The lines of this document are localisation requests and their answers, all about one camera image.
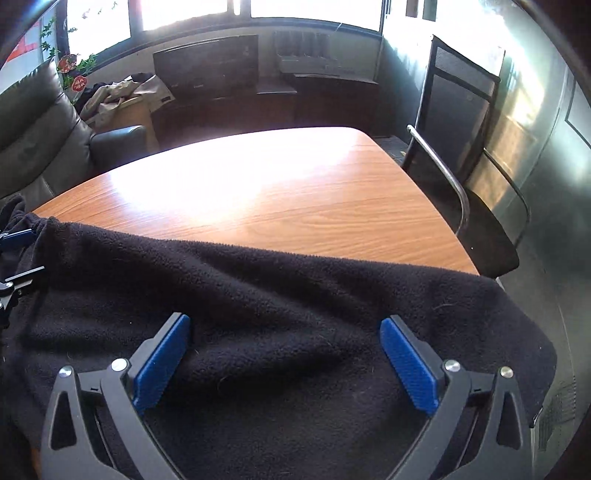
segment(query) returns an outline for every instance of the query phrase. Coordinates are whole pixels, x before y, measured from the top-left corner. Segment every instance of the wooden table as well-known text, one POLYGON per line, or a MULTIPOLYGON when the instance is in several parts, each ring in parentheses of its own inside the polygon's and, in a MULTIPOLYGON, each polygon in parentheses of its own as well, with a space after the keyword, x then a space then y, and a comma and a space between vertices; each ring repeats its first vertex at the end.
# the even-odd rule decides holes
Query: wooden table
POLYGON ((418 187, 350 128, 209 140, 91 179, 36 214, 153 238, 477 274, 418 187))

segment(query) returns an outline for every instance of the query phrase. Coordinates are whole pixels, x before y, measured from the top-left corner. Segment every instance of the blue metal part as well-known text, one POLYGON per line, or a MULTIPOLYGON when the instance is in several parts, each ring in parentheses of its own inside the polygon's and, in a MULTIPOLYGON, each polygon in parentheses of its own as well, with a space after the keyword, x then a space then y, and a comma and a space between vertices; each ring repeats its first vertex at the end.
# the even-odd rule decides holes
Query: blue metal part
POLYGON ((379 338, 415 408, 433 415, 439 407, 437 379, 420 353, 391 318, 382 321, 379 338))
POLYGON ((154 407, 189 344, 191 319, 182 314, 143 364, 133 384, 133 404, 139 414, 154 407))
POLYGON ((37 236, 31 229, 21 230, 15 233, 3 233, 0 235, 0 252, 28 247, 36 239, 37 236))

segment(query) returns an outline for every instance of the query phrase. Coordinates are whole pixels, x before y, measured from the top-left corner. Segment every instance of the black blanket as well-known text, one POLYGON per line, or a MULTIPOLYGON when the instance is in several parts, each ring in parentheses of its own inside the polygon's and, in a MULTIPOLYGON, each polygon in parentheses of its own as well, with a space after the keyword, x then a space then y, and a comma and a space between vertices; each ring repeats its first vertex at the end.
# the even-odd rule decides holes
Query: black blanket
POLYGON ((60 367, 129 357, 174 311, 193 319, 192 344, 145 418, 188 479, 386 478, 426 420, 379 344, 394 313, 442 358, 513 367, 529 418, 554 377, 552 344, 487 278, 154 240, 23 210, 9 202, 0 228, 37 241, 3 253, 0 276, 44 265, 47 285, 12 311, 0 365, 9 422, 36 448, 60 367))

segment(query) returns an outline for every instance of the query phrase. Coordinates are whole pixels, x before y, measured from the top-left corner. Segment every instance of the black mesh chair back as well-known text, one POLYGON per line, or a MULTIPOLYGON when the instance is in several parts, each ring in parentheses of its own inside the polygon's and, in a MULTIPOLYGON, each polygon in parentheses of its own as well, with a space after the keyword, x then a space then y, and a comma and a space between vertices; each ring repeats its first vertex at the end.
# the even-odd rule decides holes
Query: black mesh chair back
MULTIPOLYGON (((500 81, 433 37, 416 129, 462 184, 482 155, 500 81)), ((405 169, 417 155, 425 153, 413 139, 405 169)), ((430 160, 421 163, 424 180, 446 182, 430 160)))

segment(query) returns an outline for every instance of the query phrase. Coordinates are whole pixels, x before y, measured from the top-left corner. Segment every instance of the couch armrest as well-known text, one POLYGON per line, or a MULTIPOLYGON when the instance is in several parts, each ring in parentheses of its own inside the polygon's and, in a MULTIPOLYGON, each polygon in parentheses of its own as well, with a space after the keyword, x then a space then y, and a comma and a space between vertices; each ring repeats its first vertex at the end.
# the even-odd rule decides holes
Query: couch armrest
POLYGON ((140 125, 96 134, 90 139, 90 157, 99 173, 148 156, 146 128, 140 125))

